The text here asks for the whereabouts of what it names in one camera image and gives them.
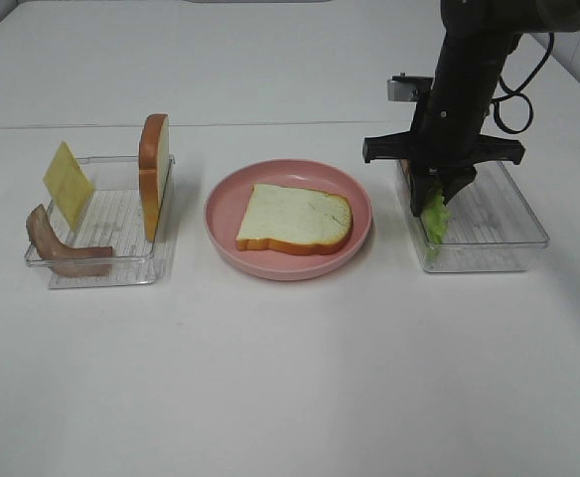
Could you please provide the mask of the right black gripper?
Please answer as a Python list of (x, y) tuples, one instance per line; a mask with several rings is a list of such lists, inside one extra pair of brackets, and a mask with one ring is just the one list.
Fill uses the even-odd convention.
[(374, 160), (408, 159), (410, 211), (419, 217), (438, 179), (447, 205), (462, 189), (474, 182), (474, 165), (490, 161), (521, 162), (525, 149), (515, 139), (481, 132), (495, 104), (497, 79), (479, 79), (432, 84), (416, 104), (410, 128), (404, 132), (368, 137), (363, 141), (362, 158)]

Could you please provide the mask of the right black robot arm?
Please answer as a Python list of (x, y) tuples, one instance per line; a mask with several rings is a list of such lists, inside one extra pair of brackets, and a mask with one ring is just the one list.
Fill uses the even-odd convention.
[(580, 1), (443, 1), (440, 10), (446, 34), (434, 76), (387, 82), (389, 100), (416, 105), (409, 130), (369, 137), (362, 148), (365, 162), (407, 161), (415, 217), (434, 187), (450, 201), (471, 184), (477, 164), (521, 162), (519, 141), (481, 132), (506, 59), (523, 34), (580, 31)]

